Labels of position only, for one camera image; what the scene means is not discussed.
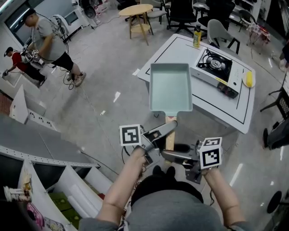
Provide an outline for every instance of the red shirt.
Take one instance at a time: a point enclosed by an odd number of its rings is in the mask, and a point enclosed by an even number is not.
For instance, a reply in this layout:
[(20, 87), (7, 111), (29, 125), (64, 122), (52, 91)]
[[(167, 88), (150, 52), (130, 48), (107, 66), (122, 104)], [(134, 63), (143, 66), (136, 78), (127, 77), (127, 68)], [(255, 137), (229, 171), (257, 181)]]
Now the red shirt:
[(25, 72), (28, 65), (22, 62), (19, 52), (14, 52), (12, 55), (13, 66), (17, 66), (19, 70)]

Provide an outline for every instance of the yellow sponge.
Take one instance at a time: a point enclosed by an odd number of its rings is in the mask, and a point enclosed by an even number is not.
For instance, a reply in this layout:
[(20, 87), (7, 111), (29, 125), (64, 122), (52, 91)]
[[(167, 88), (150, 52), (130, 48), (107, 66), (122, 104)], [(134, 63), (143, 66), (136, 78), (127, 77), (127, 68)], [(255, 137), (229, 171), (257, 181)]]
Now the yellow sponge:
[(251, 88), (252, 85), (253, 85), (253, 76), (252, 76), (252, 72), (251, 72), (251, 71), (247, 72), (246, 85), (247, 85), (248, 87), (250, 87), (250, 88)]

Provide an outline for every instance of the gray tiled floor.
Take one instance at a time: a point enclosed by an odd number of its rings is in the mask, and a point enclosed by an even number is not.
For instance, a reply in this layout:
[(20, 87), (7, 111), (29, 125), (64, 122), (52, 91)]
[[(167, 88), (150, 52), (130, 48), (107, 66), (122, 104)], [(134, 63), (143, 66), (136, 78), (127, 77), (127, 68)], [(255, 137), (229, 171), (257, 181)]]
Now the gray tiled floor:
[[(110, 10), (103, 14), (102, 21), (108, 22), (117, 16), (117, 11)], [(152, 20), (151, 24), (154, 36), (148, 34), (149, 46), (140, 34), (133, 34), (133, 38), (129, 39), (128, 24), (123, 18), (113, 19), (94, 31), (84, 28), (69, 43), (71, 57), (87, 73), (82, 86), (68, 90), (68, 86), (62, 83), (63, 77), (58, 77), (64, 72), (56, 69), (41, 87), (41, 100), (47, 105), (46, 117), (58, 124), (63, 137), (84, 148), (85, 152), (116, 172), (120, 172), (123, 166), (118, 127), (142, 124), (149, 130), (164, 123), (163, 115), (155, 118), (149, 111), (145, 84), (132, 75), (174, 32), (166, 30), (166, 20), (162, 25), (157, 20)], [(224, 163), (220, 169), (230, 182), (242, 164), (233, 188), (240, 198), (246, 218), (258, 231), (270, 219), (266, 207), (273, 193), (277, 190), (285, 192), (288, 188), (288, 147), (282, 150), (283, 156), (280, 157), (280, 149), (264, 150), (261, 139), (263, 129), (268, 127), (270, 130), (276, 121), (281, 121), (281, 114), (277, 108), (259, 112), (276, 97), (267, 94), (281, 86), (284, 73), (278, 68), (278, 59), (273, 60), (270, 56), (274, 51), (278, 57), (282, 44), (274, 40), (259, 55), (256, 51), (258, 48), (246, 46), (247, 32), (244, 29), (238, 32), (238, 29), (231, 23), (229, 32), (241, 41), (239, 55), (242, 61), (256, 71), (255, 105), (249, 132), (235, 132), (224, 137)], [(46, 71), (51, 72), (52, 69), (47, 67)], [(176, 139), (187, 144), (226, 132), (222, 124), (197, 111), (180, 113), (178, 123)], [(177, 178), (183, 180), (183, 167), (176, 168)], [(101, 171), (111, 180), (116, 178), (105, 167)], [(210, 203), (210, 189), (205, 180), (195, 186), (202, 191), (205, 202)]]

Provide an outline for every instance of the stove burner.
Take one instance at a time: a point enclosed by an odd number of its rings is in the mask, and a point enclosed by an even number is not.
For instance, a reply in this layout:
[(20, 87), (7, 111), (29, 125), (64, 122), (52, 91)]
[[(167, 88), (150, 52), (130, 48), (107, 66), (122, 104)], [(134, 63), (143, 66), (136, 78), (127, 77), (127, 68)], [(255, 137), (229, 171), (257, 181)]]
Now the stove burner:
[(218, 60), (214, 60), (212, 57), (207, 59), (207, 62), (210, 63), (209, 65), (214, 69), (221, 69), (222, 64)]
[(228, 82), (232, 61), (207, 49), (197, 67)]

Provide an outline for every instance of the wooden stool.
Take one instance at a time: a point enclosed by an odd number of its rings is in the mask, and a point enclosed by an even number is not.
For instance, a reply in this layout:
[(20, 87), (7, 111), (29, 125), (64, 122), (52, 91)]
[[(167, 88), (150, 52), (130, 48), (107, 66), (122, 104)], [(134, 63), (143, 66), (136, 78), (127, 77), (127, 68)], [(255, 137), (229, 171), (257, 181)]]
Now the wooden stool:
[[(149, 45), (148, 39), (146, 37), (145, 31), (150, 30), (150, 26), (148, 25), (148, 21), (146, 18), (146, 12), (153, 9), (153, 5), (150, 4), (139, 4), (139, 5), (133, 5), (130, 7), (127, 7), (119, 12), (120, 16), (129, 16), (130, 17), (130, 39), (131, 39), (131, 33), (143, 33), (144, 39), (146, 41), (146, 44)], [(144, 23), (140, 22), (139, 14), (142, 14), (144, 17)], [(132, 26), (131, 25), (131, 17), (136, 16), (139, 24)]]

